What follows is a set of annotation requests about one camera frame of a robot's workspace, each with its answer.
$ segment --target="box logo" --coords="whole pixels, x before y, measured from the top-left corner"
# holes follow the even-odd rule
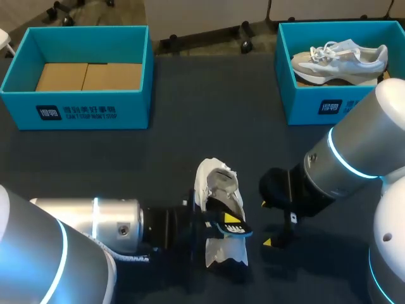
[[[37,111],[42,120],[62,120],[56,106],[37,106]]]
[[[341,99],[324,99],[319,107],[318,114],[338,114],[340,106],[342,105]]]

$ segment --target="tan cardboard insert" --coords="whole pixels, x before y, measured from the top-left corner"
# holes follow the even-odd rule
[[[46,63],[36,91],[139,90],[142,64]]]

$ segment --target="screw hole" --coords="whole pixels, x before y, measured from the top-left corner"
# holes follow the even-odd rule
[[[129,233],[129,228],[128,226],[121,226],[118,229],[118,232],[122,235],[122,236],[126,236]]]
[[[310,160],[311,162],[315,162],[317,157],[318,157],[318,156],[316,155],[316,153],[314,153],[314,154],[312,154],[312,155],[309,157],[309,160]]]
[[[390,241],[392,239],[392,234],[391,233],[386,233],[386,234],[384,234],[384,236],[382,237],[382,240],[384,241],[384,242],[388,242],[388,241]]]

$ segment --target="shoe sole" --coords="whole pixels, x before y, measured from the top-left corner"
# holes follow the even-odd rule
[[[356,86],[376,86],[378,82],[378,77],[362,77],[362,76],[356,76],[356,75],[341,75],[341,76],[328,76],[328,77],[319,77],[319,76],[311,76],[307,75],[302,72],[298,72],[294,70],[294,73],[296,73],[298,76],[301,78],[307,80],[308,82],[312,84],[324,84],[328,82],[329,80],[332,79],[342,79],[347,82],[350,82],[351,84],[354,84]]]

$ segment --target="cardboard box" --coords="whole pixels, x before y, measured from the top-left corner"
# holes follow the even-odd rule
[[[275,71],[289,125],[336,124],[375,86],[299,85],[290,58],[311,46],[352,39],[360,46],[388,47],[388,73],[405,79],[405,32],[396,21],[281,23],[278,28]]]
[[[146,129],[153,65],[146,26],[29,28],[0,95],[20,130]]]

